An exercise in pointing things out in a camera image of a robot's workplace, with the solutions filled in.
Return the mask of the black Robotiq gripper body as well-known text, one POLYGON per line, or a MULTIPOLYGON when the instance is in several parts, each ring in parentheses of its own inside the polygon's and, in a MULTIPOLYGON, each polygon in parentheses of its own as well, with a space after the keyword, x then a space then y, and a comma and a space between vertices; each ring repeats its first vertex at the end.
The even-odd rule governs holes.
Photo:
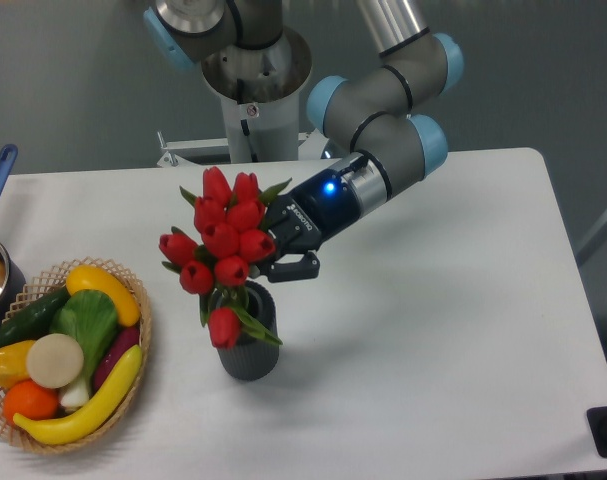
POLYGON ((319 247, 361 218, 362 205, 341 172, 322 170, 278 195, 266 212, 276 257, 304 254, 319 247))

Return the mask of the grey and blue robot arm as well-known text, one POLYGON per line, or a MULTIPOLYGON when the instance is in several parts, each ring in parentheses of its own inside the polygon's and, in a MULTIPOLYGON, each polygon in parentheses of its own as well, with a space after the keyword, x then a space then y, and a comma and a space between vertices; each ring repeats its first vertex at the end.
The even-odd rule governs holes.
POLYGON ((272 282, 310 279, 319 247, 439 168, 448 154, 442 129, 414 108, 461 78, 464 60, 447 35, 430 31, 414 1, 358 5, 380 66, 349 81, 321 80, 306 102, 311 74, 302 36, 283 22, 279 1, 155 1, 144 22, 178 69, 199 66, 219 97, 235 163, 294 159, 299 117, 345 153, 278 198, 267 213, 276 255, 250 271, 272 282))

